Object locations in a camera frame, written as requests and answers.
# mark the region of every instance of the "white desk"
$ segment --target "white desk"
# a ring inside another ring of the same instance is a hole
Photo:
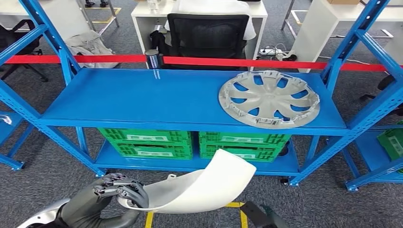
[[[336,26],[345,22],[343,25],[348,24],[350,27],[363,8],[362,4],[332,5],[327,0],[313,0],[292,46],[298,61],[315,62]],[[387,24],[395,26],[395,22],[403,21],[403,8],[386,7],[376,21],[374,26],[383,28]],[[299,69],[299,71],[309,72],[309,69]]]
[[[62,39],[89,31],[76,0],[39,1]],[[0,23],[12,28],[23,19],[30,19],[18,0],[0,0]]]
[[[150,33],[155,31],[156,25],[165,25],[166,17],[171,13],[174,3],[173,0],[162,0],[159,13],[151,13],[147,2],[139,2],[133,10],[132,18],[143,53],[151,48]],[[245,55],[247,59],[256,59],[268,15],[262,1],[248,2],[248,4],[256,37],[248,40]]]

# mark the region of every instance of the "gray carpet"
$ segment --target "gray carpet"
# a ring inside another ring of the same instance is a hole
[[[140,53],[137,36],[130,13],[135,7],[133,0],[115,0],[115,7],[121,7],[118,18],[121,27],[114,25],[105,33],[106,46],[116,53]],[[262,46],[284,43],[292,47],[293,39],[288,31],[282,32],[281,26],[288,1],[264,0],[269,12]],[[309,0],[297,0],[295,9],[307,9]],[[105,20],[106,10],[91,11],[93,20]],[[338,29],[338,34],[345,33]],[[331,39],[322,55],[331,56],[340,39]],[[46,54],[51,50],[42,42]],[[375,58],[363,46],[358,46],[352,59],[376,63]],[[63,77],[58,65],[35,65],[49,76],[48,83],[40,82],[29,70],[20,69],[12,74],[6,82],[15,89],[32,106],[43,112],[64,87]],[[144,67],[143,64],[123,64],[124,68]],[[350,119],[363,107],[357,99],[364,93],[377,94],[377,83],[384,77],[383,73],[342,72],[334,94],[334,100],[345,120]],[[8,110],[0,104],[0,110]],[[388,117],[383,124],[395,123],[399,118]],[[26,127],[23,124],[13,134],[9,142],[0,148],[6,153]],[[66,135],[76,141],[73,128],[60,128]],[[92,155],[97,153],[102,143],[102,136],[96,129],[86,129],[89,149]],[[293,136],[299,159],[303,161],[307,151],[309,136]],[[353,157],[360,161],[353,146]],[[0,164],[0,227],[12,228],[23,222],[44,206],[65,197],[72,197],[77,191],[94,180],[94,173],[72,158],[63,149],[42,133],[34,130],[24,143],[16,158],[26,161],[25,169],[11,171]],[[120,171],[130,177],[140,179],[146,184],[160,181],[170,172],[160,171]],[[403,227],[403,188],[396,184],[370,184],[360,188],[356,193],[349,193],[344,188],[345,180],[352,176],[341,155],[332,158],[312,175],[301,182],[299,187],[288,187],[279,183],[279,177],[256,176],[239,196],[238,201],[251,200],[258,205],[270,206],[291,228],[396,228]],[[105,216],[117,215],[123,208],[114,202],[104,212]],[[135,227],[144,227],[144,215]],[[217,211],[190,215],[156,215],[154,228],[239,228],[239,212],[236,209],[223,208]]]

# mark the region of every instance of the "gray bag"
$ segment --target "gray bag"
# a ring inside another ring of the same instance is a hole
[[[101,36],[93,30],[73,36],[65,40],[65,43],[73,55],[93,56],[115,54],[111,49],[105,47],[102,43]],[[114,68],[118,64],[119,63],[80,63],[80,66],[87,68]]]

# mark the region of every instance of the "cardboard box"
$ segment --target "cardboard box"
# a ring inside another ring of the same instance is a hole
[[[330,4],[357,5],[360,0],[327,0]]]

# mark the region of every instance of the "robotic hand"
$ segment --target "robotic hand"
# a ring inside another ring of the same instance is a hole
[[[148,207],[143,184],[121,173],[111,173],[94,181],[73,199],[56,202],[37,213],[18,228],[128,228],[139,211],[129,209],[113,218],[101,218],[101,211],[113,196],[130,200],[133,206]]]

